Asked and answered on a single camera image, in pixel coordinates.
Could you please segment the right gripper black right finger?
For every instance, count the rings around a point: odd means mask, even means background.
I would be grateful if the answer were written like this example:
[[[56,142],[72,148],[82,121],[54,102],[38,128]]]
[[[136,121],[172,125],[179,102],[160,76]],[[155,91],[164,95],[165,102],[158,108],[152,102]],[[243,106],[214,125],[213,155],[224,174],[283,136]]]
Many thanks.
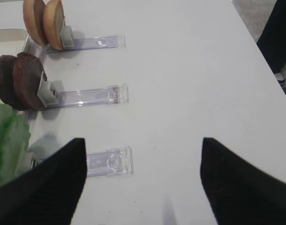
[[[286,183],[214,138],[204,138],[200,178],[219,225],[286,225]]]

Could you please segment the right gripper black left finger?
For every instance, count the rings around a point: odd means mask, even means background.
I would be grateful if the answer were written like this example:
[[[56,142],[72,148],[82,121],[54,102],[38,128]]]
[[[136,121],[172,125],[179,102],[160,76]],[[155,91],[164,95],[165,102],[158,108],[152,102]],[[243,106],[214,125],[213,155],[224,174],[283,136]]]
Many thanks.
[[[74,138],[0,187],[0,225],[69,225],[86,177],[85,140]]]

